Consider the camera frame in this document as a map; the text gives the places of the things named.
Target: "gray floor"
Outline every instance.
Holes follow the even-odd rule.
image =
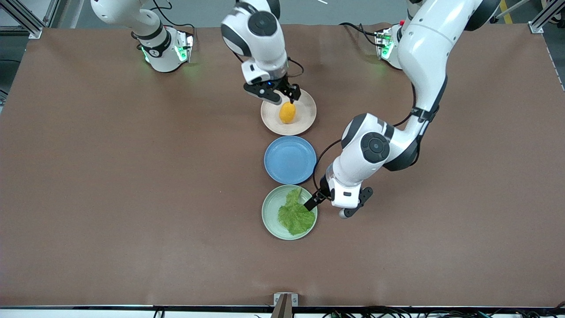
[[[165,10],[174,23],[192,23],[196,27],[217,27],[233,6],[233,1],[214,0],[170,0],[174,10]],[[395,23],[406,16],[404,0],[280,0],[282,24],[339,24],[341,22],[373,24],[378,22]],[[508,7],[518,0],[506,0]],[[166,0],[158,0],[161,6],[167,6]],[[153,7],[149,1],[146,8]],[[526,23],[541,10],[539,0],[531,0],[526,5],[512,12],[514,23]],[[92,11],[90,0],[67,0],[67,6],[61,18],[62,28],[112,28],[100,21]],[[544,26],[544,37],[551,52],[558,72],[565,78],[565,29],[558,29],[553,24]],[[21,57],[27,43],[26,37],[0,36],[0,59]],[[0,89],[9,91],[17,63],[0,62]]]

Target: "table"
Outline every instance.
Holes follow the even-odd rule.
[[[283,29],[318,107],[302,135],[318,153],[359,113],[405,117],[410,82],[362,35]],[[125,29],[30,41],[0,116],[1,305],[262,305],[278,291],[305,306],[562,300],[565,98],[541,35],[466,32],[419,162],[367,180],[375,195],[349,220],[324,203],[293,242],[260,216],[278,186],[260,100],[218,28],[197,41],[196,63],[170,74]]]

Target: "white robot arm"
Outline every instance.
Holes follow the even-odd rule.
[[[415,93],[406,128],[400,130],[371,114],[353,118],[341,139],[342,153],[327,168],[320,190],[305,204],[308,210],[330,198],[333,206],[342,208],[342,218],[351,217],[372,195],[372,189],[361,188],[365,179],[381,167],[397,171],[415,162],[426,128],[440,107],[451,49],[469,23],[484,24],[497,5],[491,0],[421,2],[411,23],[404,24],[396,46],[399,65]]]
[[[244,90],[273,104],[280,104],[280,91],[290,101],[300,98],[300,87],[288,82],[288,57],[279,24],[279,0],[236,0],[221,22],[221,35],[228,48],[249,57],[241,64]]]
[[[141,9],[148,0],[90,0],[94,13],[107,24],[133,30],[145,59],[159,72],[172,72],[188,61],[192,36],[165,27],[156,13]]]

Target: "yellow stripe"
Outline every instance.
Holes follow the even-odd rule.
[[[508,6],[506,5],[506,0],[501,0],[500,1],[500,11],[504,12],[508,10]],[[504,16],[504,23],[506,24],[512,24],[512,18],[510,17],[510,14],[507,14]]]

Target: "yellow lemon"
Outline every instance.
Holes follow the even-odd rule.
[[[282,123],[290,124],[296,115],[296,107],[294,104],[290,102],[286,102],[281,106],[281,110],[279,111],[279,118],[281,119]]]

